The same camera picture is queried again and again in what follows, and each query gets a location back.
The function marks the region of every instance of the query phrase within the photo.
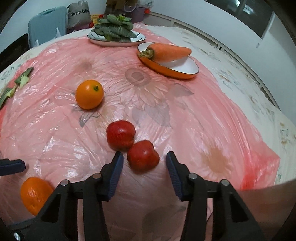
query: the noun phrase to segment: bag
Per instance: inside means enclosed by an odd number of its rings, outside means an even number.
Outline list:
[[[71,3],[68,8],[68,29],[81,29],[81,26],[88,27],[89,23],[91,22],[88,2],[82,0],[79,2]]]
[[[145,8],[152,8],[154,0],[138,0],[137,5]]]

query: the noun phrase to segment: orange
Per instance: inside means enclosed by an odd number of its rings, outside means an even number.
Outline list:
[[[22,184],[20,196],[26,209],[36,216],[52,192],[53,188],[47,181],[30,177]]]
[[[75,98],[82,109],[90,110],[102,102],[104,90],[98,81],[86,80],[78,86]]]

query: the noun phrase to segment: window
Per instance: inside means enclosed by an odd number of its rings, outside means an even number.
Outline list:
[[[235,16],[260,37],[272,15],[272,8],[264,0],[206,0]]]

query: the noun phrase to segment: green leaf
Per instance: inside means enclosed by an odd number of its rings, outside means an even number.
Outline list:
[[[121,26],[122,25],[122,23],[121,23],[121,21],[119,21],[118,17],[116,17],[113,14],[107,15],[107,19],[109,20],[109,22],[111,22],[113,24],[116,24],[118,26]]]
[[[120,35],[120,36],[123,36],[123,37],[127,37],[127,38],[135,38],[136,35],[124,28],[123,26],[109,26],[109,29],[113,32],[113,33],[116,33],[117,35]]]
[[[113,38],[118,38],[118,39],[120,39],[120,36],[119,35],[117,35],[117,34],[115,34],[115,33],[113,33],[112,31],[104,31],[103,32],[104,33],[104,35],[109,35],[109,36],[111,36],[111,37],[113,37]]]
[[[99,28],[101,32],[104,32],[104,31],[111,31],[110,27],[109,26],[102,26]]]
[[[124,27],[127,28],[128,30],[132,30],[132,29],[133,29],[133,23],[132,23],[132,22],[122,22],[122,24],[123,24]]]
[[[121,37],[120,42],[130,42],[131,38]]]
[[[15,84],[13,88],[6,88],[6,90],[4,90],[3,94],[0,97],[0,108],[2,108],[5,100],[9,97],[12,97],[15,93],[17,85]]]
[[[112,38],[110,35],[105,34],[105,39],[109,42],[114,41],[114,38]]]
[[[124,19],[125,19],[125,16],[123,16],[122,14],[120,14],[119,16],[118,16],[118,19],[119,19],[119,21],[123,21]]]
[[[97,35],[100,35],[100,34],[102,33],[102,31],[101,31],[99,28],[95,28],[95,33],[96,33]]]
[[[17,85],[20,85],[20,88],[23,87],[26,83],[29,82],[29,78],[28,76],[30,75],[30,73],[32,72],[34,68],[28,68],[25,72],[23,72],[16,80],[15,80],[15,83]]]
[[[110,23],[108,19],[102,18],[99,20],[99,23]]]
[[[125,17],[123,21],[128,22],[128,21],[131,21],[131,19],[132,19],[132,18],[127,18],[127,17]]]

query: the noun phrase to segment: leafy green vegetable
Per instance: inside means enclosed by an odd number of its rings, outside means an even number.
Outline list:
[[[99,28],[95,28],[95,33],[97,35],[101,35],[102,31]]]
[[[110,23],[108,19],[102,18],[99,20],[99,23]]]
[[[103,33],[104,33],[104,36],[109,35],[109,36],[111,36],[111,37],[113,37],[113,38],[118,38],[118,39],[120,39],[120,36],[117,35],[117,34],[115,34],[115,33],[113,33],[112,31],[103,31]]]
[[[125,16],[123,16],[122,14],[120,14],[120,15],[118,15],[118,19],[119,19],[119,21],[124,21],[124,19],[125,19]]]
[[[116,24],[118,26],[121,26],[122,25],[122,22],[119,21],[118,17],[116,17],[115,15],[113,14],[109,14],[107,15],[107,19],[109,22],[113,23],[113,24]]]
[[[28,68],[25,72],[23,72],[16,80],[15,83],[22,88],[26,83],[29,82],[29,75],[34,68]]]
[[[103,31],[111,31],[111,29],[110,29],[109,26],[101,26],[101,27],[99,27],[99,30],[100,30],[101,32],[103,32]]]
[[[127,28],[128,30],[132,30],[133,29],[133,24],[131,22],[125,22],[123,21],[122,24],[124,25],[125,28]]]
[[[4,90],[3,94],[0,97],[0,108],[2,108],[4,101],[9,98],[12,97],[15,93],[17,84],[14,85],[13,88],[6,88],[6,90]]]
[[[125,22],[129,22],[129,21],[131,21],[131,18],[124,18],[124,20],[123,21],[125,21]]]
[[[121,37],[120,42],[130,42],[131,38]]]
[[[112,32],[116,33],[117,35],[121,35],[123,37],[128,37],[128,38],[136,37],[136,35],[132,31],[124,28],[123,26],[109,26],[109,28]]]
[[[95,29],[92,31],[104,36],[107,41],[129,42],[131,38],[136,37],[131,31],[133,24],[130,20],[131,18],[126,18],[123,15],[117,17],[109,14],[107,18],[98,18],[99,24],[96,24]]]

